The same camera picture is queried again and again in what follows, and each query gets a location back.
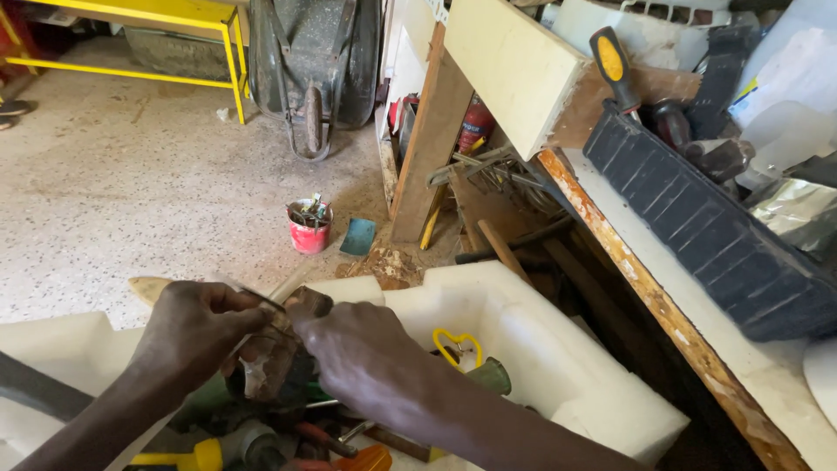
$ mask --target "wheelbarrow wheel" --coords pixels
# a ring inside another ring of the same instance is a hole
[[[322,142],[322,94],[313,85],[306,92],[306,131],[308,133],[308,149],[316,153]]]

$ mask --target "person's right hand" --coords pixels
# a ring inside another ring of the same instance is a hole
[[[410,338],[390,308],[340,303],[329,315],[313,318],[293,299],[285,306],[294,331],[319,362],[323,390],[395,430],[432,407],[440,394],[439,373],[459,374]]]

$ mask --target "shoe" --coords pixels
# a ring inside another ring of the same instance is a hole
[[[14,124],[14,118],[0,116],[0,131],[2,131],[3,129],[9,129],[10,127],[14,126]]]
[[[20,116],[32,111],[27,101],[12,100],[0,103],[0,116]]]

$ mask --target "hand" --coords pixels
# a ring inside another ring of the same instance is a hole
[[[273,318],[258,306],[258,298],[223,283],[173,282],[154,304],[131,367],[164,385],[177,406],[219,369],[232,370],[239,355],[247,356],[230,354]]]
[[[320,365],[320,385],[364,417],[406,430],[432,406],[440,373],[461,375],[407,335],[390,308],[340,303],[314,318],[285,303],[294,331]]]

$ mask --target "person's left hand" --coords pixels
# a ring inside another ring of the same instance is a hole
[[[233,349],[273,319],[259,299],[223,283],[172,282],[154,304],[131,366],[179,404],[221,370],[232,370]]]

